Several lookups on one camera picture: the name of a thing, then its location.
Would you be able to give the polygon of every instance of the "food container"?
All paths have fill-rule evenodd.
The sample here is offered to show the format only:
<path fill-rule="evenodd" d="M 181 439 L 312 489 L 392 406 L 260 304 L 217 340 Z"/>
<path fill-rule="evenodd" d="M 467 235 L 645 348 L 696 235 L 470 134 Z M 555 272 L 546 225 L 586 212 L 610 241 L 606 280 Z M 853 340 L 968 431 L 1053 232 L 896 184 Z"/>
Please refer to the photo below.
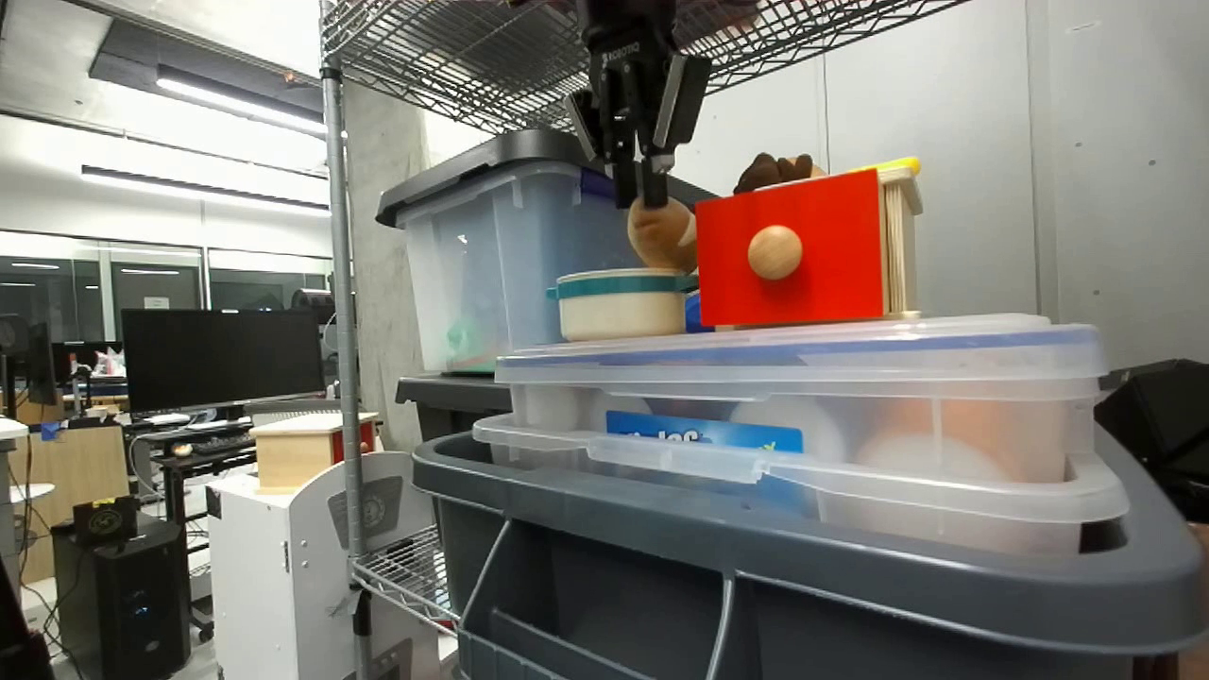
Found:
<path fill-rule="evenodd" d="M 638 265 L 610 177 L 550 130 L 495 136 L 391 188 L 377 225 L 409 232 L 426 373 L 492 373 L 508 348 L 555 343 L 558 275 Z"/>
<path fill-rule="evenodd" d="M 555 280 L 565 340 L 683 333 L 683 275 L 653 267 L 596 267 Z"/>
<path fill-rule="evenodd" d="M 524 468 L 786 479 L 824 520 L 1074 553 L 1121 513 L 1100 373 L 1097 333 L 1045 316 L 566 343 L 504 355 L 513 415 L 477 435 Z"/>

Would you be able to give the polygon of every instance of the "metal pole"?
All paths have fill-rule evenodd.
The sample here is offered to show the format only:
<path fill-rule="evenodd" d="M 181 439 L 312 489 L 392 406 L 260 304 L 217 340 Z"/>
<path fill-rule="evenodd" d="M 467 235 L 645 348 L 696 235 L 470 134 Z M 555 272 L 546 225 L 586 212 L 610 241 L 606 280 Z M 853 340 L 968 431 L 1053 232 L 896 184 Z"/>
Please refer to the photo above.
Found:
<path fill-rule="evenodd" d="M 332 212 L 332 294 L 336 294 L 336 361 L 342 361 L 342 445 L 343 445 L 343 498 L 349 498 L 349 567 L 367 557 L 365 538 L 365 455 L 361 455 L 361 373 L 356 373 L 356 323 L 352 323 L 352 248 L 343 201 L 343 121 L 342 121 L 342 67 L 327 66 L 327 125 L 328 125 L 328 212 Z M 372 680 L 372 639 L 361 639 L 361 680 Z"/>

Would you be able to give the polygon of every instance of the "ceiling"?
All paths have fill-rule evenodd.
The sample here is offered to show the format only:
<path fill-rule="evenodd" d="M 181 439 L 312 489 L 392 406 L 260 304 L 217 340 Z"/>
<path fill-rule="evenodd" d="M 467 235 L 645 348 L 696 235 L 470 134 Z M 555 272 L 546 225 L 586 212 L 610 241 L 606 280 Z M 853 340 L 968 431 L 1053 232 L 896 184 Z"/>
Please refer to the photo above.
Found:
<path fill-rule="evenodd" d="M 288 23 L 278 8 L 283 0 L 0 5 L 9 8 L 0 34 L 6 177 L 75 180 L 84 162 L 98 162 L 203 174 L 197 180 L 217 184 L 218 177 L 299 201 L 327 197 L 327 141 L 167 100 L 148 75 L 169 66 L 315 116 L 318 18 L 307 26 L 303 5 L 288 0 L 295 5 Z"/>

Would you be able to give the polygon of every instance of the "wall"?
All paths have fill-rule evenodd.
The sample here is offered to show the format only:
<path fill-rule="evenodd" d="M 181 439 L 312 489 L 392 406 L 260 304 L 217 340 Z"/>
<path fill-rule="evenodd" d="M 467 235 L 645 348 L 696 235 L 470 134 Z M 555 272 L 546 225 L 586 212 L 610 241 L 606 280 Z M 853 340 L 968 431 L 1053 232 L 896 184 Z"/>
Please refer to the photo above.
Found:
<path fill-rule="evenodd" d="M 756 151 L 924 155 L 926 315 L 1094 323 L 1114 366 L 1209 361 L 1207 23 L 1198 0 L 965 5 L 712 100 L 681 174 L 731 194 Z"/>
<path fill-rule="evenodd" d="M 409 235 L 375 225 L 391 184 L 421 174 L 426 155 L 425 114 L 365 89 L 343 89 L 349 208 L 356 260 L 356 333 L 365 407 L 385 420 L 391 445 L 421 445 L 416 407 L 392 406 L 392 384 L 421 373 Z"/>
<path fill-rule="evenodd" d="M 328 259 L 328 217 L 30 177 L 0 167 L 0 232 Z"/>

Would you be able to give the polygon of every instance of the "printed label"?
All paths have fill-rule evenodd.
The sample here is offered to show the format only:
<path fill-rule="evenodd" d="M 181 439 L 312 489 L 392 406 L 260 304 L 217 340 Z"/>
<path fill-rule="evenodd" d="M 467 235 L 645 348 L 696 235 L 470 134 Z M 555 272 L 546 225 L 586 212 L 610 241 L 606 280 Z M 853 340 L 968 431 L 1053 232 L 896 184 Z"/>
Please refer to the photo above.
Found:
<path fill-rule="evenodd" d="M 706 445 L 735 445 L 735 451 L 804 455 L 800 431 L 762 426 L 762 422 L 606 411 L 606 431 L 625 439 L 669 439 L 669 441 L 706 441 Z"/>

